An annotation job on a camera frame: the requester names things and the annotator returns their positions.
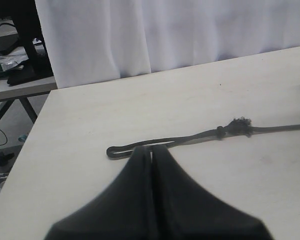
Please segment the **knot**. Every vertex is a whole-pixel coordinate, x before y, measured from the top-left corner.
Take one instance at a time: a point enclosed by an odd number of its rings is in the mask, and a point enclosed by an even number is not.
[[[226,135],[226,130],[223,126],[218,126],[216,128],[216,137],[222,139]]]
[[[226,126],[226,130],[231,135],[246,135],[250,137],[253,133],[251,120],[248,118],[240,117],[237,119],[233,119],[228,126]]]

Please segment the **table surface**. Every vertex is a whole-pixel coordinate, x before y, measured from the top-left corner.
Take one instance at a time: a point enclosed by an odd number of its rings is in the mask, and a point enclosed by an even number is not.
[[[57,89],[54,76],[9,86],[7,80],[0,80],[0,102],[16,99],[23,96],[38,95]]]
[[[249,117],[300,124],[300,47],[50,93],[0,194],[0,240],[41,240],[118,175],[109,146],[192,135]],[[300,240],[300,131],[171,148],[208,191]]]

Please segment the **desk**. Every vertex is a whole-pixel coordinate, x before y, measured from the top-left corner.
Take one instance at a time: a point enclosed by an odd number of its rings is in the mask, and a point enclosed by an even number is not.
[[[0,194],[0,240],[42,240],[117,176],[109,146],[192,135],[249,117],[300,124],[300,47],[53,90]],[[171,148],[208,191],[300,239],[300,131]]]
[[[28,97],[48,94],[57,89],[55,77],[47,77],[15,86],[9,86],[7,80],[0,80],[0,120],[10,108],[15,99],[19,99],[28,116],[35,123],[37,114],[32,108]]]

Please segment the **white curtain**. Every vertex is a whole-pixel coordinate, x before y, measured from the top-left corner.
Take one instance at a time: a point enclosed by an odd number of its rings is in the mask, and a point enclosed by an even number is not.
[[[36,6],[59,88],[300,46],[300,0],[36,0]]]

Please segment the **gray table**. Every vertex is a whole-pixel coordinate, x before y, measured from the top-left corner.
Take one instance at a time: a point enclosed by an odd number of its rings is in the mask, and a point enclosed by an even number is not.
[[[10,108],[14,100],[19,99],[31,121],[34,123],[37,114],[31,106],[28,97],[48,94],[57,89],[55,77],[47,77],[15,86],[9,86],[7,80],[0,80],[0,119]]]

